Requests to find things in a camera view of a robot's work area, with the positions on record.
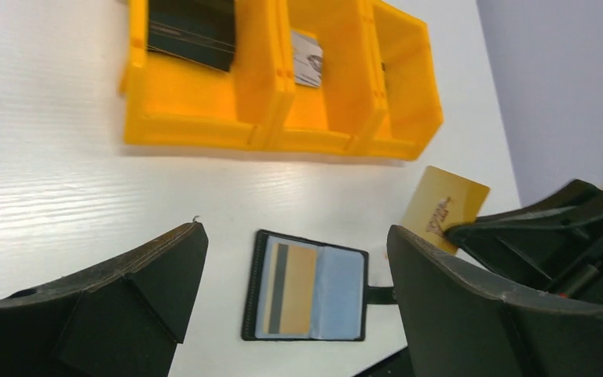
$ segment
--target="gray wall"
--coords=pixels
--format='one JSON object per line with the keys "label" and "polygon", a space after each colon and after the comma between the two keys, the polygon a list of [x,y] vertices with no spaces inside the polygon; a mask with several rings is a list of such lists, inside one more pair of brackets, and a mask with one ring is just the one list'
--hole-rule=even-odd
{"label": "gray wall", "polygon": [[603,182],[603,0],[477,0],[522,204]]}

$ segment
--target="yellow plastic bin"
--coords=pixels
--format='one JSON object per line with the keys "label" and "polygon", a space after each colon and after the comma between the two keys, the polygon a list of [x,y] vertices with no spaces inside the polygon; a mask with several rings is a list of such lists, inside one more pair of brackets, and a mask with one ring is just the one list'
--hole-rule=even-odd
{"label": "yellow plastic bin", "polygon": [[269,125],[291,101],[277,1],[236,1],[235,60],[225,73],[148,52],[148,1],[130,0],[130,54],[120,86],[125,142],[264,148]]}
{"label": "yellow plastic bin", "polygon": [[443,122],[426,24],[379,0],[370,0],[375,21],[373,52],[388,112],[362,152],[417,159]]}
{"label": "yellow plastic bin", "polygon": [[[378,89],[366,0],[280,0],[280,43],[286,89],[294,94],[280,113],[267,149],[357,154],[385,117]],[[294,83],[291,30],[313,37],[323,49],[320,88]]]}

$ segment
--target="yellow storage bin organizer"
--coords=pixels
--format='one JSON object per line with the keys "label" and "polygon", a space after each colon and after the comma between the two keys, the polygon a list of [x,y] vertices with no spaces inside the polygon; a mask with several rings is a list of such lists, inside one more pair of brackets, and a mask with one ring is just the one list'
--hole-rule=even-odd
{"label": "yellow storage bin organizer", "polygon": [[238,48],[225,73],[149,53],[148,1],[130,0],[125,142],[263,148],[286,96],[276,1],[236,3]]}
{"label": "yellow storage bin organizer", "polygon": [[417,159],[443,122],[426,24],[379,0],[372,0],[382,62],[378,75],[388,112],[369,140],[369,156]]}
{"label": "yellow storage bin organizer", "polygon": [[[129,144],[416,159],[442,123],[426,25],[379,0],[236,0],[230,73],[149,53],[147,30],[130,0]],[[323,48],[320,88],[294,82],[292,30]]]}

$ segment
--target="black card holder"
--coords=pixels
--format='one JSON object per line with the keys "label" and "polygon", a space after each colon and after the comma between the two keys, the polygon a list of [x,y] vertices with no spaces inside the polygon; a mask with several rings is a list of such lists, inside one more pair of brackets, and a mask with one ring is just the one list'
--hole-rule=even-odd
{"label": "black card holder", "polygon": [[[317,337],[306,337],[298,338],[294,336],[290,337],[269,337],[262,338],[258,336],[258,310],[261,308],[261,295],[262,295],[262,284],[263,278],[267,273],[265,271],[265,259],[267,257],[268,250],[271,252],[271,248],[268,249],[270,238],[274,237],[277,242],[283,241],[294,244],[309,245],[309,247],[315,247],[317,250],[326,250],[327,248],[341,252],[357,253],[364,260],[364,268],[361,276],[363,282],[363,289],[361,289],[361,305],[359,308],[360,313],[357,315],[360,317],[360,330],[350,339],[318,339]],[[366,333],[366,315],[367,315],[367,304],[379,304],[388,305],[396,304],[392,287],[369,287],[368,284],[368,253],[366,251],[354,249],[351,247],[343,247],[334,245],[331,243],[324,243],[315,240],[308,240],[305,238],[290,236],[277,232],[270,232],[268,230],[260,230],[255,236],[255,246],[253,253],[253,260],[250,267],[250,280],[248,284],[246,305],[244,308],[243,324],[241,336],[246,341],[300,341],[300,340],[323,340],[323,341],[343,341],[343,342],[360,342],[365,338]]]}

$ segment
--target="card holder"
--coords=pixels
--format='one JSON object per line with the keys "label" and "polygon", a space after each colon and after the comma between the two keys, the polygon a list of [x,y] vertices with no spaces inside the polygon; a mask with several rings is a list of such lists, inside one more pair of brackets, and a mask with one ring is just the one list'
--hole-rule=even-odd
{"label": "card holder", "polygon": [[362,341],[367,304],[396,303],[392,287],[367,278],[365,251],[261,230],[242,339]]}

